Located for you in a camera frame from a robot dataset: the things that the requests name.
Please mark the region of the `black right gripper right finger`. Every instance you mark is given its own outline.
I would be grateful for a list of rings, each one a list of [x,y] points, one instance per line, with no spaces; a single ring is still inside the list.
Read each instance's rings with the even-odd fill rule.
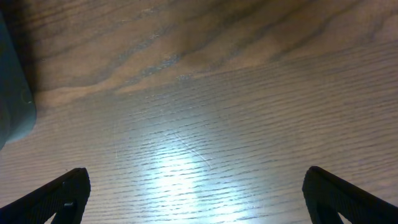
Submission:
[[[312,223],[397,223],[397,207],[318,167],[305,174],[302,192]]]

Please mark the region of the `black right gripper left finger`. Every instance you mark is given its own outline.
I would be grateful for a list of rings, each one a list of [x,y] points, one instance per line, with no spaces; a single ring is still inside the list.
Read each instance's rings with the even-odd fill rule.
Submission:
[[[80,224],[90,196],[88,171],[75,168],[1,208],[1,223]]]

